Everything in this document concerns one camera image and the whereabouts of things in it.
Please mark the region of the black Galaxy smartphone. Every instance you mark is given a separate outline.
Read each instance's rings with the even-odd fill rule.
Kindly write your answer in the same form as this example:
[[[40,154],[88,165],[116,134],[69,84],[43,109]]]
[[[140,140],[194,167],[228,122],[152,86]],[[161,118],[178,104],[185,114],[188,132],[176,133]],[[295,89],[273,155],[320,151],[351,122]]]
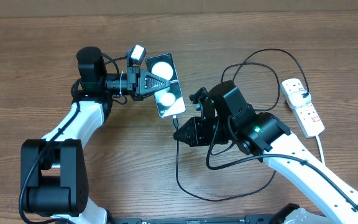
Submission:
[[[158,115],[161,118],[175,116],[186,111],[177,71],[170,53],[146,59],[148,72],[158,77],[158,91],[154,93]]]

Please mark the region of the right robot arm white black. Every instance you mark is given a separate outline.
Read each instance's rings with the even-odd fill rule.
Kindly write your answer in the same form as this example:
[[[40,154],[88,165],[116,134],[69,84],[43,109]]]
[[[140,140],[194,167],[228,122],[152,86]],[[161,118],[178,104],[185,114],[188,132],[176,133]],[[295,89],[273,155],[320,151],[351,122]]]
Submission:
[[[190,118],[173,138],[190,147],[208,147],[232,142],[246,157],[213,166],[221,170],[258,160],[287,178],[333,223],[358,223],[358,191],[341,180],[301,143],[276,116],[256,113],[233,81],[201,88],[190,96],[200,116]]]

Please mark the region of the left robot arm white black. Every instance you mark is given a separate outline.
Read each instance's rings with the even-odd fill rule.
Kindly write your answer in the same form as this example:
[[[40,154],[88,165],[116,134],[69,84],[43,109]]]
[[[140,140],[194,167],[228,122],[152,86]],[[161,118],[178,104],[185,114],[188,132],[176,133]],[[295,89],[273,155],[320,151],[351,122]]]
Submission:
[[[146,49],[135,45],[123,56],[126,72],[108,73],[106,65],[116,59],[93,46],[78,51],[80,78],[71,86],[70,112],[43,138],[21,147],[19,215],[25,223],[28,213],[44,223],[114,223],[111,212],[90,199],[83,149],[117,98],[141,101],[170,85],[140,69],[145,55]]]

